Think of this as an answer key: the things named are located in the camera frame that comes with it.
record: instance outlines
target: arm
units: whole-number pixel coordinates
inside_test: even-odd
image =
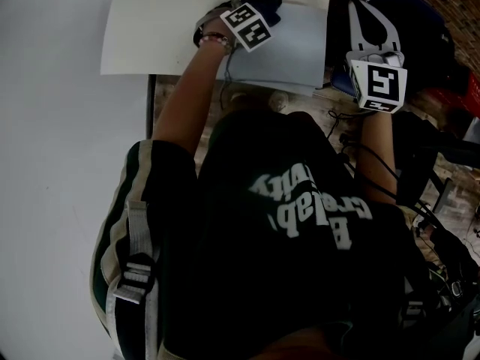
[[[215,19],[205,25],[205,31],[225,34],[233,38],[227,26]],[[218,68],[225,56],[225,48],[208,41],[193,57],[174,92],[166,102],[153,131],[153,140],[163,140],[185,148],[195,155],[209,115],[212,92]]]
[[[395,171],[395,158],[393,152],[392,116],[378,112],[368,116],[363,123],[361,144],[376,152],[387,165]],[[372,182],[397,194],[397,180],[387,169],[368,151],[359,149],[356,169]],[[379,203],[395,204],[395,200],[375,189],[362,178],[357,178],[365,198]]]

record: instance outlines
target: bracelet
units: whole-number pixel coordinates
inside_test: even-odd
[[[217,32],[209,32],[200,39],[199,45],[202,45],[207,41],[214,41],[215,43],[222,44],[225,47],[226,55],[232,53],[233,47],[232,44],[230,44],[230,40],[228,40],[227,36],[223,36],[222,34]]]

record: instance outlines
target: person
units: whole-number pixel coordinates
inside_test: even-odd
[[[215,127],[197,178],[194,155],[234,41],[220,19],[204,33],[151,140],[127,156],[94,255],[99,316],[98,300],[119,275],[102,257],[123,254],[112,236],[127,234],[125,202],[141,200],[152,240],[160,240],[160,340],[169,356],[385,357],[400,325],[404,278],[429,293],[421,278],[428,268],[401,210],[360,177],[393,194],[395,179],[365,150],[353,178],[307,113],[284,115],[244,95],[232,104],[244,109]],[[389,114],[364,119],[361,143],[395,169]]]

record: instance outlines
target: strap buckle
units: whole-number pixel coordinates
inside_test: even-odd
[[[145,253],[128,258],[113,295],[139,305],[155,284],[155,261]]]

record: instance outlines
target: hand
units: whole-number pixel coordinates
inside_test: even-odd
[[[207,34],[209,32],[217,32],[225,36],[230,41],[230,44],[233,45],[235,36],[233,35],[232,31],[230,31],[230,29],[227,27],[227,25],[222,21],[221,18],[213,19],[212,21],[207,22],[203,26],[203,33]]]

